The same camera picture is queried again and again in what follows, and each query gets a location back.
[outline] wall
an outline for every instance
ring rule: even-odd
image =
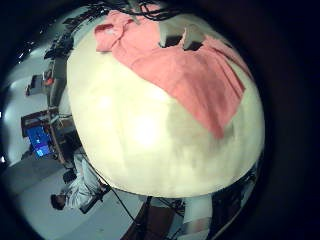
[[[31,76],[13,82],[4,103],[1,136],[9,166],[19,162],[21,155],[29,148],[28,138],[21,135],[21,117],[47,108],[44,94],[25,96],[24,89],[30,80]]]

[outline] desk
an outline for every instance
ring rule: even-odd
[[[26,129],[43,126],[45,131],[50,134],[52,139],[52,149],[58,155],[58,161],[65,165],[69,163],[68,158],[70,157],[66,150],[63,150],[61,145],[66,141],[63,137],[60,136],[59,130],[61,129],[58,126],[57,121],[52,122],[53,118],[58,114],[58,108],[49,108],[44,111],[32,113],[21,118],[21,130],[22,137],[27,137]]]

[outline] black cable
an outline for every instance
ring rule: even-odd
[[[164,11],[163,10],[158,15],[154,15],[152,13],[152,11],[149,10],[149,8],[147,6],[147,3],[141,3],[140,4],[140,10],[141,10],[141,12],[146,13],[144,15],[145,18],[147,18],[149,20],[152,20],[152,21],[164,21],[164,20],[172,18],[172,17],[174,17],[174,16],[176,16],[176,15],[181,13],[181,10],[171,7],[169,9],[170,11]]]
[[[132,16],[146,16],[146,12],[133,12],[133,11],[129,11],[129,10],[124,10],[122,8],[119,8],[118,6],[116,6],[115,4],[113,3],[110,3],[108,1],[104,1],[105,4],[112,8],[112,9],[115,9],[115,10],[118,10],[119,12],[122,12],[122,13],[125,13],[125,14],[129,14],[129,15],[132,15]],[[157,14],[157,13],[163,13],[164,11],[167,11],[167,10],[170,10],[171,7],[164,7],[164,8],[161,8],[161,9],[158,9],[158,10],[153,10],[153,11],[149,11],[147,14]]]
[[[179,213],[175,208],[173,208],[170,204],[164,202],[163,200],[161,200],[161,198],[157,198],[160,202],[162,202],[164,205],[166,205],[167,207],[169,207],[171,210],[173,210],[176,214],[178,214],[180,217],[184,217],[181,213]]]
[[[124,210],[126,211],[126,213],[128,214],[128,216],[131,218],[131,220],[133,221],[133,223],[140,227],[141,224],[138,223],[134,218],[133,216],[131,215],[131,213],[129,212],[129,210],[127,209],[127,207],[124,205],[124,203],[122,202],[121,198],[119,197],[119,195],[116,193],[116,191],[113,189],[113,187],[111,187],[111,185],[106,181],[106,179],[104,177],[101,176],[101,174],[98,172],[98,170],[96,168],[94,168],[92,166],[92,164],[87,160],[86,158],[86,153],[83,153],[83,152],[79,152],[85,159],[85,161],[89,164],[89,166],[94,170],[94,172],[110,187],[110,190],[115,194],[115,196],[118,198],[120,204],[122,205],[122,207],[124,208]],[[149,228],[146,227],[146,230],[147,232],[157,236],[158,238],[160,239],[163,239],[163,240],[173,240],[171,238],[168,238],[168,237],[163,237],[163,236],[160,236],[159,234],[153,232],[152,230],[150,230]]]
[[[181,231],[181,228],[179,228],[172,236],[171,239],[174,239],[174,237]]]

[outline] chair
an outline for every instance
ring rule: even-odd
[[[93,198],[91,199],[91,201],[90,201],[88,204],[86,204],[86,205],[84,205],[84,206],[82,206],[82,207],[80,208],[80,211],[81,211],[83,214],[86,214],[87,212],[89,212],[89,210],[96,204],[96,202],[97,202],[98,200],[100,200],[101,202],[103,202],[103,196],[104,196],[105,194],[107,194],[110,190],[111,190],[111,188],[108,187],[105,191],[101,191],[100,193],[94,195]]]
[[[65,172],[63,174],[63,181],[65,182],[65,184],[75,180],[76,178],[77,178],[77,175],[74,173],[73,169],[71,169],[68,172]],[[86,205],[82,206],[81,208],[79,208],[80,211],[83,214],[86,214],[87,212],[89,212],[89,210],[96,204],[96,202],[98,200],[103,202],[103,196],[105,194],[107,194],[110,190],[111,190],[111,187],[107,186],[106,190],[101,191],[101,192],[97,193],[96,195],[94,195],[88,204],[86,204]]]

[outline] pink cloth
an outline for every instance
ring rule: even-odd
[[[226,59],[250,76],[245,63],[231,48],[209,36],[197,51],[184,51],[182,40],[161,48],[158,23],[138,19],[140,25],[126,14],[110,11],[95,28],[97,51],[112,52],[140,77],[176,98],[216,138],[222,138],[244,92]]]

